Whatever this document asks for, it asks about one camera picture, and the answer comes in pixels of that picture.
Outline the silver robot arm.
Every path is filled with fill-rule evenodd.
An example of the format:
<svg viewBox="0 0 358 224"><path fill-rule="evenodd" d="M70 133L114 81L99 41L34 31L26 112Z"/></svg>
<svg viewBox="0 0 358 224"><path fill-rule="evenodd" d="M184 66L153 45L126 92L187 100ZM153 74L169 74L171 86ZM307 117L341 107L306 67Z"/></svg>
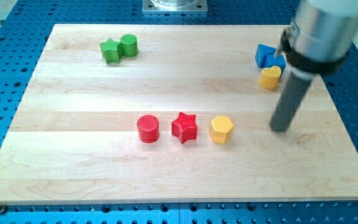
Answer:
<svg viewBox="0 0 358 224"><path fill-rule="evenodd" d="M302 0L277 53L285 52L292 74L312 80L342 67L357 30L358 0Z"/></svg>

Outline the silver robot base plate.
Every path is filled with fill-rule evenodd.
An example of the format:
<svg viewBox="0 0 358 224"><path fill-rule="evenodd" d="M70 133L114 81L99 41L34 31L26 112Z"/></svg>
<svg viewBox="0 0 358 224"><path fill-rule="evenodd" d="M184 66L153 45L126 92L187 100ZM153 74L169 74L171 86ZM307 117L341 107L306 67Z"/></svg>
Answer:
<svg viewBox="0 0 358 224"><path fill-rule="evenodd" d="M142 11L159 12L207 12L207 0L143 0Z"/></svg>

